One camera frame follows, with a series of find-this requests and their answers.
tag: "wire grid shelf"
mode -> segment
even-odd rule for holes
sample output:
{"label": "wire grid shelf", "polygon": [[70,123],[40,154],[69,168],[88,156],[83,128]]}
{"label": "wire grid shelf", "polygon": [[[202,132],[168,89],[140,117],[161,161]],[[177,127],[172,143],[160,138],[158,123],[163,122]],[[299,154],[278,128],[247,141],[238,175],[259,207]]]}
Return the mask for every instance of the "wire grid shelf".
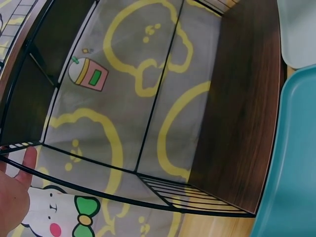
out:
{"label": "wire grid shelf", "polygon": [[[95,1],[95,5],[93,6],[93,10],[92,10],[91,14],[89,16],[87,16],[88,21],[92,15],[93,11],[95,10],[98,2],[99,2],[98,0]],[[178,22],[180,19],[183,4],[184,4],[184,0],[182,1],[182,5],[180,7],[179,14],[178,14],[178,20],[177,20],[175,27],[174,27],[173,35],[172,35],[172,38],[170,41],[168,55],[166,57],[166,62],[168,61],[167,59],[168,59],[168,56],[169,56],[169,53],[171,50],[171,46],[172,46],[172,43],[173,43],[173,40],[175,37],[176,28],[177,28],[177,25],[178,25]],[[43,19],[44,19],[44,16],[43,16],[42,20],[40,20],[39,25],[42,24]],[[25,50],[26,55],[29,54],[29,47],[32,44],[32,40],[34,39],[35,34],[36,33],[34,33],[33,37],[28,41],[29,43],[28,43],[28,46],[26,47],[26,50]],[[149,124],[151,122],[152,114],[153,114],[154,107],[155,107],[155,104],[157,101],[157,96],[158,96],[159,89],[161,86],[161,81],[163,78],[163,72],[165,70],[165,66],[164,66],[162,74],[161,74],[157,94],[155,96],[153,108],[152,108],[152,111],[151,111],[151,114],[149,117],[147,129],[146,129],[146,132],[144,135],[144,141],[145,141],[146,136],[147,136],[148,127],[149,127]],[[58,85],[54,85],[56,87],[57,93],[55,93],[55,98],[53,98],[53,105],[56,102],[56,98],[57,98],[61,83],[62,83],[62,81],[59,82]],[[12,96],[12,94],[8,95],[7,106],[10,103],[11,96]],[[3,131],[4,120],[6,118],[6,112],[7,111],[4,111],[4,113],[3,113],[4,119],[2,119],[1,131]],[[101,198],[107,198],[107,199],[120,201],[120,202],[124,202],[124,203],[129,203],[132,205],[138,205],[138,206],[142,206],[142,207],[148,207],[148,208],[154,208],[154,209],[160,209],[160,210],[166,210],[166,211],[173,211],[173,212],[180,212],[180,213],[211,215],[211,216],[244,217],[244,218],[248,218],[248,217],[253,218],[255,216],[251,213],[248,213],[248,212],[243,211],[237,207],[234,207],[228,203],[225,203],[224,201],[204,192],[203,190],[200,190],[197,187],[194,187],[191,184],[166,180],[166,179],[162,179],[162,178],[158,178],[158,177],[154,177],[151,175],[142,174],[142,173],[138,172],[138,165],[139,165],[139,161],[141,158],[140,155],[139,155],[137,164],[135,166],[135,169],[128,170],[128,169],[124,169],[124,168],[118,168],[118,167],[112,166],[110,164],[102,163],[102,162],[99,162],[99,161],[96,161],[96,160],[93,160],[93,159],[90,159],[87,157],[72,154],[68,151],[65,151],[65,150],[53,147],[51,145],[48,145],[45,143],[47,129],[48,129],[48,125],[46,127],[42,141],[28,141],[28,142],[23,142],[23,143],[8,144],[8,146],[6,146],[5,149],[2,149],[2,150],[0,149],[0,160],[8,163],[9,165],[12,165],[12,166],[18,168],[18,169],[21,169],[25,172],[31,173],[39,178],[48,180],[48,181],[53,182],[55,184],[58,184],[58,185],[61,185],[61,186],[64,186],[64,187],[67,187],[67,188],[70,188],[73,190],[77,190],[80,192],[84,192],[84,193],[87,193],[89,195],[93,195],[93,196],[97,196],[97,197],[101,197]],[[147,189],[148,192],[150,192],[153,196],[156,197],[156,200],[160,201],[161,204],[157,204],[156,202],[131,199],[131,198],[122,197],[119,195],[107,194],[107,193],[97,191],[97,190],[94,190],[94,189],[91,189],[88,187],[83,187],[81,185],[77,185],[77,184],[74,184],[72,182],[68,182],[68,181],[65,181],[65,180],[41,173],[37,170],[30,169],[30,168],[24,166],[23,164],[20,164],[18,162],[15,162],[13,160],[6,158],[6,155],[8,155],[11,152],[23,150],[23,149],[30,147],[30,146],[40,146],[40,145],[43,147],[46,147],[48,149],[54,150],[58,153],[70,155],[70,156],[73,156],[76,158],[80,158],[82,160],[85,160],[86,162],[91,162],[91,163],[94,163],[96,165],[107,167],[109,169],[115,169],[115,170],[119,170],[119,171],[122,171],[122,172],[125,172],[128,174],[132,174],[138,181],[140,181],[143,184],[143,186]]]}

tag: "yellow cartoon outline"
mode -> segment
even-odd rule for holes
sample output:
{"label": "yellow cartoon outline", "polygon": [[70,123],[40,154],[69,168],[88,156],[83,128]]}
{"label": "yellow cartoon outline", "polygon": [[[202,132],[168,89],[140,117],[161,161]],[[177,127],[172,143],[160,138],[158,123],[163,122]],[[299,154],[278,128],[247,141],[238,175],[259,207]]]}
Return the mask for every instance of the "yellow cartoon outline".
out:
{"label": "yellow cartoon outline", "polygon": [[[178,196],[174,196],[173,198],[175,199],[180,199],[180,197]],[[179,200],[173,200],[174,204],[181,204],[181,201]],[[177,230],[179,228],[179,224],[181,222],[181,213],[180,212],[174,212],[173,213],[173,217],[172,217],[172,223],[171,223],[171,227],[168,233],[167,237],[175,237]]]}
{"label": "yellow cartoon outline", "polygon": [[[129,5],[128,7],[126,7],[120,13],[118,13],[116,15],[116,17],[114,18],[114,20],[110,24],[108,31],[106,32],[104,40],[103,40],[103,51],[105,53],[106,58],[108,59],[108,61],[112,65],[112,67],[114,67],[119,72],[129,73],[135,77],[135,92],[140,97],[152,97],[152,96],[154,96],[156,94],[158,84],[159,84],[159,78],[158,78],[154,87],[143,88],[143,73],[144,73],[144,71],[150,66],[153,66],[155,68],[162,68],[164,63],[162,63],[161,65],[158,66],[157,61],[153,58],[149,58],[149,59],[144,60],[138,66],[138,68],[135,68],[132,65],[123,63],[122,61],[120,61],[116,57],[116,55],[113,52],[112,38],[113,38],[114,32],[116,31],[117,27],[120,25],[120,23],[127,16],[129,16],[131,13],[133,13],[134,11],[136,11],[144,6],[147,6],[150,4],[155,4],[155,3],[160,3],[163,6],[167,7],[170,10],[171,21],[174,24],[176,24],[176,22],[177,22],[177,10],[167,0],[151,0],[151,1],[138,0],[137,2]],[[176,64],[169,62],[167,66],[168,66],[168,69],[170,71],[177,72],[177,73],[183,73],[188,69],[188,67],[190,65],[192,55],[193,55],[193,46],[192,46],[192,43],[189,41],[186,33],[182,30],[180,22],[178,23],[176,33],[182,38],[182,42],[186,46],[186,48],[188,50],[188,54],[187,54],[186,60],[185,60],[183,65],[176,65]]]}
{"label": "yellow cartoon outline", "polygon": [[[88,118],[92,120],[93,122],[99,122],[104,129],[105,135],[109,139],[109,142],[111,144],[112,148],[112,163],[111,165],[115,167],[122,168],[123,167],[123,148],[122,144],[119,139],[119,135],[114,127],[114,124],[111,122],[111,120],[104,115],[101,115],[91,109],[88,108],[80,108],[77,109],[72,114],[63,114],[59,118],[51,118],[49,125],[57,128],[65,123],[75,123],[80,118]],[[105,193],[107,194],[114,194],[116,190],[119,187],[120,181],[122,177],[122,171],[111,169],[108,185],[105,189]],[[107,226],[104,226],[97,234],[96,236],[103,236],[107,231],[110,231],[112,234],[115,235],[115,217],[111,219],[110,214],[108,212],[108,199],[103,198],[101,209],[103,212],[104,219]],[[117,214],[117,217],[122,218],[127,214],[129,210],[129,204],[124,204],[122,212],[120,214]]]}
{"label": "yellow cartoon outline", "polygon": [[177,101],[173,104],[169,110],[164,122],[159,131],[158,140],[157,140],[157,156],[160,166],[165,172],[175,176],[181,176],[186,181],[189,179],[190,171],[184,168],[179,168],[174,166],[168,159],[167,150],[166,150],[166,139],[169,128],[171,127],[173,121],[178,116],[178,114],[183,110],[183,108],[192,101],[196,96],[209,91],[211,85],[210,81],[201,83],[187,90],[182,94]]}
{"label": "yellow cartoon outline", "polygon": [[5,5],[10,3],[12,0],[5,0],[4,2],[0,3],[0,8],[3,8]]}

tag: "cartoon drink cup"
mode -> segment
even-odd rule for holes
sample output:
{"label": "cartoon drink cup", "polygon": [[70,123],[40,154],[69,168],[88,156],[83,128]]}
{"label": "cartoon drink cup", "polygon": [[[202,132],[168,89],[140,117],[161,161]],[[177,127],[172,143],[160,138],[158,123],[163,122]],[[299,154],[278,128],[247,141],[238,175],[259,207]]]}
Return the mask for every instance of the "cartoon drink cup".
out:
{"label": "cartoon drink cup", "polygon": [[102,91],[108,76],[108,70],[89,58],[72,57],[69,77],[77,85],[93,90]]}

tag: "cartoon face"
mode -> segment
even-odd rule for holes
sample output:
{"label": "cartoon face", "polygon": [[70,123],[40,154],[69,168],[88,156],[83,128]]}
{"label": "cartoon face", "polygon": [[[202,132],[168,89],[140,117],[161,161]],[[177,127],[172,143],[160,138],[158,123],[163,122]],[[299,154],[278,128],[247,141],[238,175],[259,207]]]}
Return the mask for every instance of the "cartoon face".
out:
{"label": "cartoon face", "polygon": [[94,237],[94,217],[100,202],[94,197],[66,194],[57,186],[30,188],[30,210],[22,225],[37,237]]}
{"label": "cartoon face", "polygon": [[70,237],[78,224],[74,196],[56,187],[30,188],[30,210],[22,224],[40,237]]}

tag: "black metal bar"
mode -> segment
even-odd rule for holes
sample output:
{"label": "black metal bar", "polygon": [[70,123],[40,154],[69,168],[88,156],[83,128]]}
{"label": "black metal bar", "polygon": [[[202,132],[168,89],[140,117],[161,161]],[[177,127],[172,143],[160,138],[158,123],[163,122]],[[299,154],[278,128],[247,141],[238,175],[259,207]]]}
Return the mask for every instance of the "black metal bar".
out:
{"label": "black metal bar", "polygon": [[[205,192],[205,191],[203,191],[202,189],[200,189],[199,187],[197,187],[197,186],[195,186],[195,185],[192,185],[192,186],[195,187],[196,189],[202,191],[202,192]],[[226,201],[224,201],[224,200],[222,200],[222,199],[220,199],[220,198],[218,198],[218,197],[216,197],[216,196],[214,196],[214,195],[212,195],[212,196],[215,197],[215,198],[216,198],[217,200],[219,200],[219,201],[222,201],[222,202],[224,202],[224,203],[226,203],[226,204],[228,204],[228,205],[230,205],[230,206],[233,206],[233,207],[239,209],[239,207],[236,206],[236,205],[234,205],[234,204],[231,204],[231,203],[229,203],[229,202],[226,202]]]}
{"label": "black metal bar", "polygon": [[175,192],[182,192],[182,193],[189,193],[189,194],[197,194],[197,195],[200,195],[199,193],[190,193],[190,192],[187,192],[187,190],[185,189],[169,189],[169,188],[165,188],[165,187],[158,187],[158,186],[153,186],[153,185],[150,185],[153,189],[154,188],[157,188],[157,189],[163,189],[163,190],[169,190],[169,191],[175,191]]}
{"label": "black metal bar", "polygon": [[13,13],[11,14],[11,16],[10,16],[9,20],[11,19],[12,15],[14,15],[14,13],[15,13],[16,9],[17,9],[17,8],[18,8],[18,6],[20,5],[20,2],[19,2],[19,4],[17,4],[17,5],[16,5],[16,7],[15,7],[15,9],[14,9]]}
{"label": "black metal bar", "polygon": [[163,178],[158,178],[158,177],[154,177],[148,174],[142,174],[137,172],[138,174],[142,175],[142,178],[145,179],[151,179],[151,181],[160,181],[160,182],[165,182],[167,184],[174,184],[174,185],[179,185],[179,186],[186,186],[186,187],[192,187],[191,184],[186,184],[186,183],[181,183],[181,182],[177,182],[177,181],[173,181],[173,180],[167,180],[167,179],[163,179]]}
{"label": "black metal bar", "polygon": [[175,193],[166,192],[166,191],[158,191],[158,192],[163,193],[163,194],[171,194],[171,195],[175,195],[175,196],[187,197],[187,198],[199,198],[199,199],[204,199],[204,200],[217,200],[211,196],[210,196],[210,198],[205,198],[205,197],[196,197],[196,196],[183,195],[183,194],[175,194]]}
{"label": "black metal bar", "polygon": [[30,46],[29,53],[34,57],[34,60],[40,65],[40,67],[44,71],[44,69],[47,68],[47,65],[45,63],[43,56],[40,53],[40,50],[37,48],[34,42]]}
{"label": "black metal bar", "polygon": [[[75,49],[76,49],[76,47],[77,47],[77,45],[78,45],[78,43],[79,43],[79,41],[80,41],[82,35],[83,35],[83,32],[84,32],[84,30],[85,30],[85,28],[86,28],[88,22],[90,21],[91,16],[93,15],[94,10],[95,10],[96,7],[97,7],[97,4],[94,6],[92,12],[90,13],[90,15],[89,15],[89,17],[88,17],[88,20],[87,20],[85,26],[83,27],[83,29],[82,29],[82,31],[81,31],[81,33],[80,33],[80,36],[79,36],[77,42],[75,43],[75,46],[74,46],[74,49],[73,49],[71,55],[74,53],[74,51],[75,51]],[[67,65],[66,65],[66,67],[65,67],[65,69],[64,69],[64,71],[63,71],[63,73],[62,73],[61,80],[60,80],[60,82],[58,83],[58,85],[56,86],[57,92],[56,92],[55,98],[54,98],[54,100],[53,100],[53,104],[52,104],[52,107],[51,107],[51,111],[50,111],[50,113],[49,113],[49,117],[48,117],[48,121],[47,121],[47,126],[46,126],[45,133],[44,133],[44,137],[43,137],[43,143],[45,143],[45,140],[46,140],[47,131],[48,131],[49,122],[50,122],[50,118],[51,118],[51,116],[52,116],[52,114],[53,114],[54,106],[55,106],[55,103],[56,103],[56,101],[57,101],[57,96],[58,96],[58,93],[59,93],[59,90],[60,90],[61,83],[62,83],[63,80],[64,80],[65,74],[66,74],[66,72],[67,72],[67,68],[69,67],[69,64],[70,64],[70,61],[71,61],[70,58],[68,59]]]}
{"label": "black metal bar", "polygon": [[168,206],[173,206],[170,202],[168,202],[165,198],[163,198],[158,192],[156,192],[156,190],[154,190],[150,185],[148,185],[143,179],[142,177],[140,177],[139,175],[136,175],[145,185],[147,188],[149,188],[154,194],[156,194],[157,197],[159,197],[164,203],[166,203]]}
{"label": "black metal bar", "polygon": [[18,9],[19,6],[23,6],[23,5],[18,4],[18,5],[16,6],[16,8],[15,8],[13,14],[15,14],[15,12],[16,12],[16,10]]}
{"label": "black metal bar", "polygon": [[165,183],[155,183],[155,182],[152,182],[152,181],[146,181],[147,183],[149,184],[153,184],[153,185],[164,185],[164,187],[170,187],[170,188],[175,188],[175,189],[182,189],[182,190],[188,190],[188,191],[196,191],[196,192],[199,192],[199,193],[202,193],[200,190],[196,190],[196,189],[193,189],[191,187],[186,187],[186,186],[178,186],[178,185],[171,185],[171,184],[165,184]]}
{"label": "black metal bar", "polygon": [[206,8],[210,9],[211,11],[214,11],[216,14],[218,14],[220,16],[222,16],[224,14],[221,10],[219,10],[218,8],[216,8],[214,6],[210,6],[210,5],[204,3],[204,2],[202,2],[200,0],[194,0],[194,1],[196,1],[199,4],[201,4],[202,6],[205,6]]}
{"label": "black metal bar", "polygon": [[29,53],[30,57],[32,58],[32,60],[35,62],[36,66],[38,67],[38,69],[41,71],[41,73],[44,74],[45,78],[49,81],[49,83],[52,86],[55,86],[54,83],[51,81],[51,79],[48,77],[48,75],[46,74],[46,72],[44,71],[44,69],[40,66],[40,64],[38,63],[38,61],[35,59],[35,57],[33,56],[32,53]]}
{"label": "black metal bar", "polygon": [[226,3],[224,3],[224,2],[222,2],[221,0],[218,0],[218,2],[220,2],[222,5],[224,5],[225,7],[227,7],[228,9],[230,9],[230,7],[226,4]]}
{"label": "black metal bar", "polygon": [[130,174],[136,174],[134,171],[132,170],[128,170],[128,169],[123,169],[123,168],[119,168],[119,167],[115,167],[113,165],[110,165],[110,164],[105,164],[103,162],[100,162],[100,161],[97,161],[97,160],[93,160],[93,159],[90,159],[90,158],[87,158],[87,157],[81,157],[77,154],[72,154],[70,152],[67,152],[67,151],[64,151],[62,149],[59,149],[57,147],[53,147],[53,146],[50,146],[50,145],[47,145],[47,144],[43,144],[44,147],[47,147],[47,148],[50,148],[54,151],[57,151],[57,152],[60,152],[60,153],[63,153],[63,154],[66,154],[66,155],[69,155],[69,156],[72,156],[72,157],[76,157],[76,158],[80,158],[82,160],[85,160],[85,161],[88,161],[88,162],[91,162],[91,163],[94,163],[94,164],[98,164],[98,165],[101,165],[101,166],[104,166],[104,167],[107,167],[107,168],[111,168],[111,169],[117,169],[117,170],[120,170],[120,171],[123,171],[123,172],[127,172],[127,173],[130,173]]}
{"label": "black metal bar", "polygon": [[211,209],[211,208],[204,208],[204,207],[195,207],[195,206],[188,206],[185,204],[175,204],[178,206],[184,206],[184,207],[189,207],[189,208],[194,208],[194,209],[200,209],[200,210],[208,210],[208,211],[220,211],[220,212],[243,212],[243,210],[224,210],[224,209]]}
{"label": "black metal bar", "polygon": [[161,195],[163,198],[167,198],[167,199],[172,199],[172,200],[177,200],[177,201],[185,201],[188,203],[195,203],[195,204],[205,204],[205,205],[216,205],[216,206],[231,206],[229,204],[217,204],[217,203],[208,203],[208,202],[199,202],[199,201],[190,201],[190,200],[184,200],[184,199],[178,199],[178,198],[174,198],[174,197],[168,197],[168,196],[163,196]]}
{"label": "black metal bar", "polygon": [[1,36],[14,37],[14,36],[11,36],[11,35],[5,35],[5,34],[1,34]]}
{"label": "black metal bar", "polygon": [[142,142],[142,146],[141,146],[141,148],[140,148],[139,155],[138,155],[138,159],[137,159],[136,166],[135,166],[135,170],[134,170],[134,171],[136,171],[136,172],[137,172],[137,170],[138,170],[140,158],[141,158],[141,156],[142,156],[143,149],[144,149],[144,146],[145,146],[146,137],[147,137],[147,134],[148,134],[148,131],[149,131],[149,127],[150,127],[150,123],[151,123],[151,121],[152,121],[152,117],[153,117],[153,114],[154,114],[156,102],[157,102],[158,95],[159,95],[159,91],[160,91],[160,87],[161,87],[161,84],[162,84],[162,79],[163,79],[163,76],[164,76],[164,71],[165,71],[166,66],[167,66],[167,64],[168,64],[169,55],[170,55],[170,53],[171,53],[171,49],[172,49],[172,45],[173,45],[173,40],[174,40],[175,35],[176,35],[177,26],[178,26],[178,23],[179,23],[179,20],[180,20],[180,15],[181,15],[181,12],[182,12],[183,5],[184,5],[184,0],[182,0],[182,2],[181,2],[181,6],[180,6],[180,9],[179,9],[179,14],[178,14],[178,19],[177,19],[177,21],[176,21],[176,24],[175,24],[175,27],[174,27],[174,30],[173,30],[173,33],[172,33],[172,37],[171,37],[171,41],[170,41],[170,44],[169,44],[169,49],[168,49],[168,52],[167,52],[166,60],[165,60],[165,63],[164,63],[164,66],[163,66],[163,69],[162,69],[162,72],[161,72],[159,84],[158,84],[158,87],[157,87],[157,92],[156,92],[156,94],[155,94],[153,106],[152,106],[152,109],[151,109],[151,111],[150,111],[150,115],[149,115],[149,118],[148,118],[146,130],[145,130],[145,134],[144,134],[144,138],[143,138],[143,142]]}
{"label": "black metal bar", "polygon": [[25,172],[28,172],[32,175],[35,175],[39,178],[48,180],[50,182],[53,182],[55,184],[70,188],[70,189],[74,189],[86,194],[90,194],[93,196],[97,196],[97,197],[101,197],[101,198],[107,198],[107,199],[111,199],[111,200],[115,200],[115,201],[119,201],[119,202],[124,202],[124,203],[128,203],[131,205],[137,205],[137,206],[142,206],[142,207],[148,207],[148,208],[153,208],[153,209],[159,209],[159,210],[165,210],[165,211],[173,211],[173,212],[180,212],[180,213],[190,213],[190,214],[198,214],[198,215],[212,215],[212,216],[226,216],[226,217],[245,217],[245,218],[252,218],[254,217],[254,215],[246,213],[246,214],[240,214],[240,213],[224,213],[224,212],[215,212],[215,211],[201,211],[201,210],[193,210],[193,209],[185,209],[185,208],[177,208],[177,207],[173,207],[173,206],[167,206],[167,205],[160,205],[160,204],[154,204],[154,203],[149,203],[149,202],[144,202],[144,201],[138,201],[138,200],[133,200],[130,198],[126,198],[126,197],[119,197],[119,196],[115,196],[115,195],[111,195],[111,194],[106,194],[100,191],[96,191],[90,188],[86,188],[86,187],[82,187],[80,185],[76,185],[61,179],[57,179],[55,177],[43,174],[41,172],[38,172],[36,170],[30,169],[22,164],[19,164],[13,160],[7,159],[4,156],[0,156],[0,160],[12,165],[20,170],[23,170]]}
{"label": "black metal bar", "polygon": [[15,146],[17,146],[17,147],[23,147],[23,146],[28,146],[28,144],[27,144],[27,145],[22,145],[21,143],[15,143]]}
{"label": "black metal bar", "polygon": [[[164,189],[164,188],[160,188],[162,190],[157,190],[158,192],[164,192],[164,190],[169,190],[170,189]],[[175,192],[180,192],[180,193],[185,193],[185,194],[194,194],[194,195],[200,195],[200,196],[203,196],[203,197],[210,197],[210,198],[213,198],[211,195],[209,194],[197,194],[197,193],[191,193],[191,192],[181,192],[181,191],[178,191],[178,190],[172,190],[172,191],[175,191]]]}

